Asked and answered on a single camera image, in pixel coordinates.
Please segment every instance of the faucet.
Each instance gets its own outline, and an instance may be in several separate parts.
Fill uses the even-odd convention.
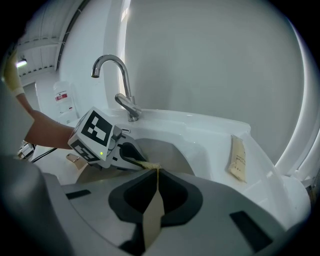
[[[102,55],[93,64],[91,77],[100,77],[100,69],[105,62],[114,62],[119,67],[122,74],[125,96],[122,93],[117,93],[114,99],[128,111],[129,122],[137,121],[142,113],[142,110],[138,105],[136,105],[135,97],[131,95],[128,71],[120,58],[112,54]]]

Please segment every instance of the human arm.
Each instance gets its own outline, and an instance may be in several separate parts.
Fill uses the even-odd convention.
[[[71,149],[68,145],[68,140],[73,132],[73,128],[52,120],[30,106],[21,86],[16,63],[17,52],[14,52],[6,62],[3,77],[17,100],[34,119],[25,137],[25,141],[45,147]]]

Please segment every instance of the ceiling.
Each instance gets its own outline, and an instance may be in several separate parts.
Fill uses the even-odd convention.
[[[21,79],[57,70],[64,37],[82,2],[50,0],[33,15],[17,45],[18,61],[27,61],[18,69]]]

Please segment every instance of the sink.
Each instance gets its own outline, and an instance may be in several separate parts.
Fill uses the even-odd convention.
[[[187,159],[172,143],[150,138],[139,138],[136,142],[149,162],[160,163],[166,171],[195,175]]]
[[[171,172],[183,172],[227,185],[269,212],[286,229],[304,220],[303,217],[295,217],[300,207],[294,205],[299,202],[292,202],[295,197],[289,197],[287,185],[251,137],[248,124],[157,109],[144,109],[138,121],[128,122],[126,110],[101,111],[109,117],[110,123],[122,129],[124,135],[136,140],[149,162],[160,163]],[[75,127],[78,121],[69,125]],[[231,135],[243,141],[246,182],[237,180],[228,172],[232,151]],[[37,154],[42,154],[45,149],[37,146],[36,150]],[[132,173],[115,168],[100,171],[91,166],[81,172],[66,159],[68,153],[70,150],[58,149],[37,161],[36,165],[42,171],[56,175],[61,185],[87,183]]]
[[[195,175],[187,159],[172,143],[149,138],[140,138],[137,139],[136,142],[149,162],[160,163],[161,167],[167,171]],[[80,174],[76,183],[83,184],[95,182],[114,177],[125,176],[132,173],[134,173],[134,171],[118,170],[115,167],[99,170],[95,167],[87,165],[87,167]]]

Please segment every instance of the fiducial marker cube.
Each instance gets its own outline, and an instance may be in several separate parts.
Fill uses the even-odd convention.
[[[104,166],[114,125],[109,117],[96,107],[92,107],[74,128],[68,144],[89,164]]]

